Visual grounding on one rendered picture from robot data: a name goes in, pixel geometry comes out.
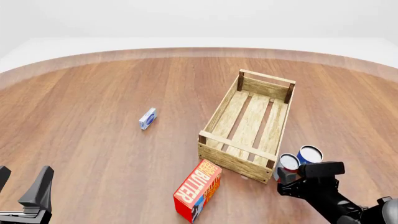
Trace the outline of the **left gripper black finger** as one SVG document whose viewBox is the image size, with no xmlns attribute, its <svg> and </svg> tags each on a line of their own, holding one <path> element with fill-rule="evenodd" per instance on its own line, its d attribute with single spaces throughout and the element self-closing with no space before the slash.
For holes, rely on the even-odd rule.
<svg viewBox="0 0 398 224">
<path fill-rule="evenodd" d="M 11 170 L 6 166 L 0 166 L 0 192 L 4 188 L 6 182 L 8 181 L 11 175 Z"/>
<path fill-rule="evenodd" d="M 28 191 L 18 200 L 24 207 L 52 208 L 51 189 L 54 170 L 44 166 Z"/>
</svg>

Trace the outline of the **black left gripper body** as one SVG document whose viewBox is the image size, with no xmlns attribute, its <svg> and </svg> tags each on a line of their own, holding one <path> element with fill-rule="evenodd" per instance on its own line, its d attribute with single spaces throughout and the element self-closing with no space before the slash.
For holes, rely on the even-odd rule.
<svg viewBox="0 0 398 224">
<path fill-rule="evenodd" d="M 52 214 L 40 207 L 24 207 L 22 212 L 0 212 L 0 224 L 49 224 Z"/>
</svg>

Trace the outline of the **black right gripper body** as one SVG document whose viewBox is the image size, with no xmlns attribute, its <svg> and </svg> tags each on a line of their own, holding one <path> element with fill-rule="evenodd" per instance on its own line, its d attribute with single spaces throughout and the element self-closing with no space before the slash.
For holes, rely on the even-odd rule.
<svg viewBox="0 0 398 224">
<path fill-rule="evenodd" d="M 289 184 L 279 182 L 277 184 L 277 192 L 282 196 L 290 196 L 301 199 L 308 199 L 312 189 L 312 180 L 299 179 Z"/>
</svg>

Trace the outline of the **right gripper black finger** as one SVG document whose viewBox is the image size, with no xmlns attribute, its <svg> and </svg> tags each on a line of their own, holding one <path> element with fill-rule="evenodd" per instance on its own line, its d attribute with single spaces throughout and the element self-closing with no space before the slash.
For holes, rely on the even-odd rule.
<svg viewBox="0 0 398 224">
<path fill-rule="evenodd" d="M 277 174 L 279 176 L 277 182 L 280 184 L 290 184 L 291 182 L 298 180 L 299 179 L 298 171 L 299 171 L 298 169 L 290 170 L 279 167 L 277 169 Z"/>
</svg>

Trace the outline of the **wooden slat tray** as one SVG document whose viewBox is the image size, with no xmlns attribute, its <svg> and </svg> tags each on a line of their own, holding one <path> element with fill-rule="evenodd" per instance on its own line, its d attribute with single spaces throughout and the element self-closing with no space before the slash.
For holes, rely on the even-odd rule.
<svg viewBox="0 0 398 224">
<path fill-rule="evenodd" d="M 198 155 L 259 182 L 272 177 L 296 82 L 241 69 L 198 135 Z"/>
</svg>

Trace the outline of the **red white tin can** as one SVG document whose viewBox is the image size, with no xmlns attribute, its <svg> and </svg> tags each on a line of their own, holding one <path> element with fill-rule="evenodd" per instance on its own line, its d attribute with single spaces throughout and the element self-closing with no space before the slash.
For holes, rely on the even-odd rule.
<svg viewBox="0 0 398 224">
<path fill-rule="evenodd" d="M 275 166 L 273 177 L 277 182 L 280 182 L 278 168 L 287 171 L 289 174 L 296 174 L 298 172 L 299 166 L 300 162 L 295 155 L 290 153 L 281 154 L 277 165 Z"/>
</svg>

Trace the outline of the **blue white tin can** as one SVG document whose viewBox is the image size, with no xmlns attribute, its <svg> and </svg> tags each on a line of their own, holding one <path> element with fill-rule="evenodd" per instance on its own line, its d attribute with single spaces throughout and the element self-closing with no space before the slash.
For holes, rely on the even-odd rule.
<svg viewBox="0 0 398 224">
<path fill-rule="evenodd" d="M 297 158 L 301 164 L 316 164 L 323 161 L 323 153 L 314 146 L 304 145 L 298 151 Z"/>
</svg>

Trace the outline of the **red butter box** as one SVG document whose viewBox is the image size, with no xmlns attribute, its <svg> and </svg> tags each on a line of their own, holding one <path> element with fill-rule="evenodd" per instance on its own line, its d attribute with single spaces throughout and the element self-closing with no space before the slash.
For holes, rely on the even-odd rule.
<svg viewBox="0 0 398 224">
<path fill-rule="evenodd" d="M 176 212 L 190 223 L 218 190 L 222 169 L 208 160 L 202 160 L 173 194 Z"/>
</svg>

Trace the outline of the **small blue white box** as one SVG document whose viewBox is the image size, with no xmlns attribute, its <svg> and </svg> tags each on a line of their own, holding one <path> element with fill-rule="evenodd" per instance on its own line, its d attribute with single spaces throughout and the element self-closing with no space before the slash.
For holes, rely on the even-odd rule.
<svg viewBox="0 0 398 224">
<path fill-rule="evenodd" d="M 155 108 L 149 109 L 147 113 L 145 113 L 145 115 L 143 115 L 143 117 L 139 119 L 140 128 L 142 130 L 146 130 L 148 126 L 150 126 L 153 123 L 156 117 L 157 117 L 157 110 Z"/>
</svg>

